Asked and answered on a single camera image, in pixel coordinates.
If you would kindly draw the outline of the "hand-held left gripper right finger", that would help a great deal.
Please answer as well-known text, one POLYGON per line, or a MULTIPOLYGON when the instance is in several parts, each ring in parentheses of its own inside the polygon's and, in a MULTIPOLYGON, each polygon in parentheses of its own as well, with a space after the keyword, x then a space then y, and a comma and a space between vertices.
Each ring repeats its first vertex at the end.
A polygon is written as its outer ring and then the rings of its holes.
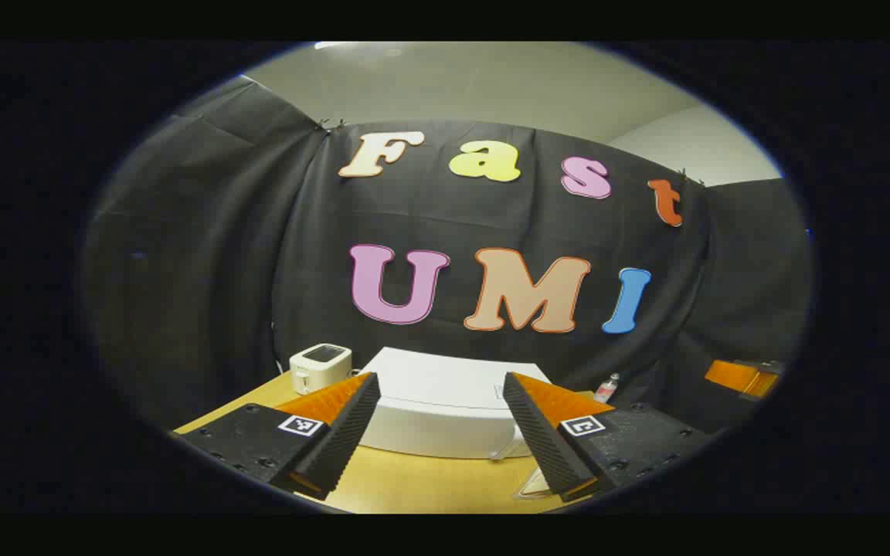
POLYGON ((649 481, 712 440, 652 405, 611 407, 515 372, 504 378, 504 400, 549 490, 564 503, 649 481))

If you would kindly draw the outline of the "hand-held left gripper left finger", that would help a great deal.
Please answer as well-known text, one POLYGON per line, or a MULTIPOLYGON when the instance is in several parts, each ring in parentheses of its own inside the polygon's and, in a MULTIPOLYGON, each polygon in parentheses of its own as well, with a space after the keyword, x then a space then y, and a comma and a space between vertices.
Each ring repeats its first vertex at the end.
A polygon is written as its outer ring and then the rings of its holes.
POLYGON ((247 481, 322 502, 337 489, 380 398, 372 374, 298 395, 289 372, 179 426, 171 439, 247 481))

